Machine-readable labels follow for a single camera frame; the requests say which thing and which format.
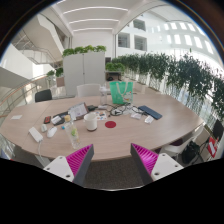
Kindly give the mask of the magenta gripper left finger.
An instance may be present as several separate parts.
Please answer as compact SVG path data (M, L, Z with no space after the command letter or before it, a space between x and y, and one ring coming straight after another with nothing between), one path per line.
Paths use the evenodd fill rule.
M44 170L82 186L94 155L94 146L87 145L67 157L58 156Z

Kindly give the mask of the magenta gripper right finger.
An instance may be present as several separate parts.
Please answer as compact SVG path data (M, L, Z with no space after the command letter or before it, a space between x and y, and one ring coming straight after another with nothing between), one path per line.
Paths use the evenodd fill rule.
M168 154L157 154L134 143L131 144L130 153L144 185L183 169L183 166Z

